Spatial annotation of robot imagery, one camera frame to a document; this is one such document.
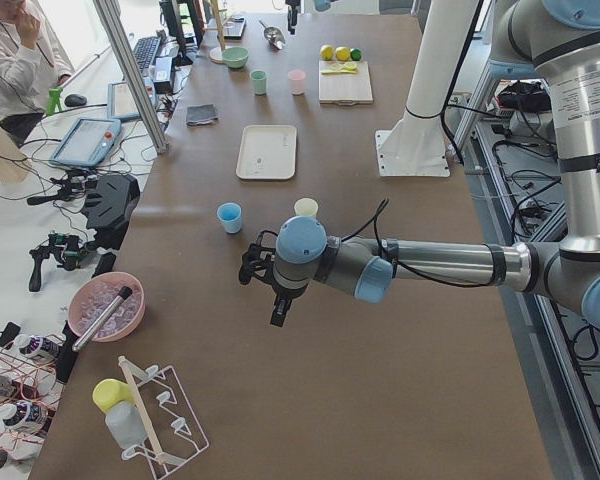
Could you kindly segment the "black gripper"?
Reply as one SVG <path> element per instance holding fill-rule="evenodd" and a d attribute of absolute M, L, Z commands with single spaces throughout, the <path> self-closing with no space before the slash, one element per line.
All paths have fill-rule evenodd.
<path fill-rule="evenodd" d="M 270 324 L 282 327 L 287 313 L 292 305 L 293 299 L 305 293 L 307 284 L 301 287 L 288 287 L 281 284 L 274 276 L 274 261 L 276 249 L 262 245 L 266 234 L 277 237 L 278 234 L 271 230 L 262 230 L 256 239 L 249 245 L 247 251 L 241 257 L 241 267 L 238 272 L 238 280 L 241 285 L 248 285 L 252 279 L 269 285 L 276 294 L 270 318 Z"/>
<path fill-rule="evenodd" d="M 295 34 L 301 0 L 285 0 L 285 4 L 289 7 L 287 11 L 287 30 L 290 34 Z"/>

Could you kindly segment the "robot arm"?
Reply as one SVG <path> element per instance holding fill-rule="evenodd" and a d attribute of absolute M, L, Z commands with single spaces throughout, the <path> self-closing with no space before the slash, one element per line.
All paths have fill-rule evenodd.
<path fill-rule="evenodd" d="M 541 295 L 600 329 L 600 1 L 498 2 L 491 65 L 504 78 L 548 83 L 566 236 L 508 246 L 339 238 L 296 216 L 274 247 L 252 243 L 238 274 L 242 284 L 256 279 L 273 288 L 274 325 L 311 281 L 377 303 L 392 280 L 422 278 Z"/>
<path fill-rule="evenodd" d="M 332 0 L 312 0 L 315 10 L 317 12 L 324 12 L 331 8 Z M 301 1 L 300 0 L 286 0 L 285 5 L 287 6 L 287 30 L 292 35 L 295 34 L 297 19 L 300 13 Z"/>

